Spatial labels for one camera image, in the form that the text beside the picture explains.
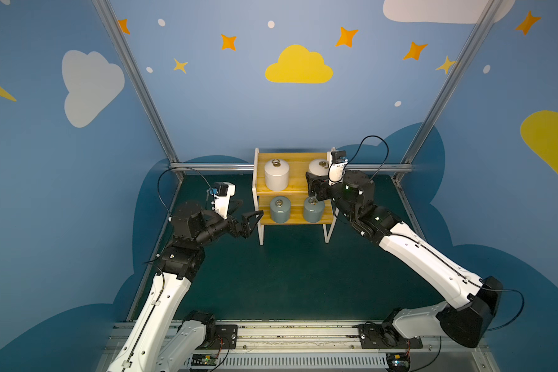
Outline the white canister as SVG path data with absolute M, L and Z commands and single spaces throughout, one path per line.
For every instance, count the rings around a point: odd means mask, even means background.
M 264 166 L 264 177 L 267 188 L 273 192 L 281 192 L 288 187 L 290 166 L 286 160 L 274 158 Z
M 308 164 L 308 172 L 319 177 L 327 177 L 330 163 L 326 159 L 314 159 Z

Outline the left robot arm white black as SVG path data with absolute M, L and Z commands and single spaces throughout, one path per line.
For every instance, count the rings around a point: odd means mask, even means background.
M 215 317 L 192 312 L 169 342 L 173 317 L 195 280 L 205 246 L 225 234 L 248 238 L 262 219 L 261 210 L 236 219 L 187 201 L 172 215 L 173 240 L 156 259 L 157 270 L 147 300 L 125 344 L 108 366 L 110 371 L 178 371 L 202 345 L 215 340 Z

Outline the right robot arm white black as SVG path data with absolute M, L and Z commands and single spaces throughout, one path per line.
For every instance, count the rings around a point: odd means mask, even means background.
M 443 297 L 437 305 L 394 310 L 381 324 L 390 345 L 423 336 L 447 336 L 463 347 L 476 347 L 498 311 L 502 283 L 481 278 L 429 245 L 390 209 L 374 202 L 374 183 L 360 171 L 341 181 L 305 175 L 308 193 L 330 200 L 364 239 L 379 246 L 432 285 Z

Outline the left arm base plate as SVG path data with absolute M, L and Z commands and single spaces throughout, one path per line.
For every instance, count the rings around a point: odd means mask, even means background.
M 206 336 L 198 350 L 235 350 L 237 348 L 238 325 L 221 324 L 215 326 L 212 336 Z

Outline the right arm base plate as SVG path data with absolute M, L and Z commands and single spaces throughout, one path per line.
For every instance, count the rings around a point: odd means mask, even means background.
M 423 348 L 420 338 L 406 339 L 393 327 L 366 322 L 357 326 L 361 347 L 364 350 L 419 350 Z

